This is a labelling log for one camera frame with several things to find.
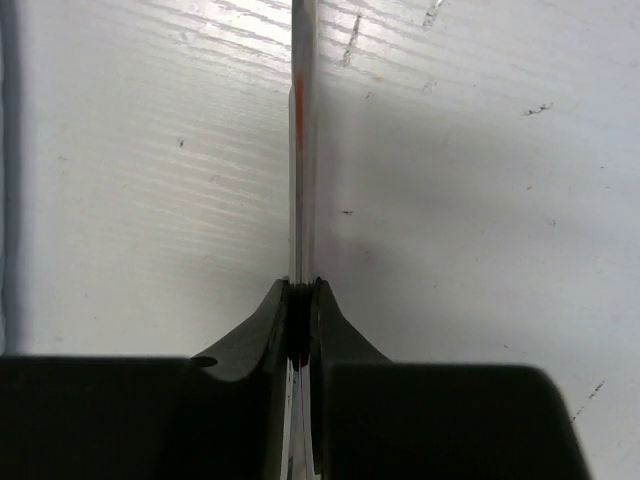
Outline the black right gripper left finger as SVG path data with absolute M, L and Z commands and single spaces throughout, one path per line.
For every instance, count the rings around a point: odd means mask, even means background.
M 284 478 L 288 297 L 190 358 L 3 358 L 2 477 Z

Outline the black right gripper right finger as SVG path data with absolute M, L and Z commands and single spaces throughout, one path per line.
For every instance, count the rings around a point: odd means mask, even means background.
M 394 362 L 324 280 L 310 319 L 311 438 L 324 479 L 586 479 L 564 400 L 527 365 Z

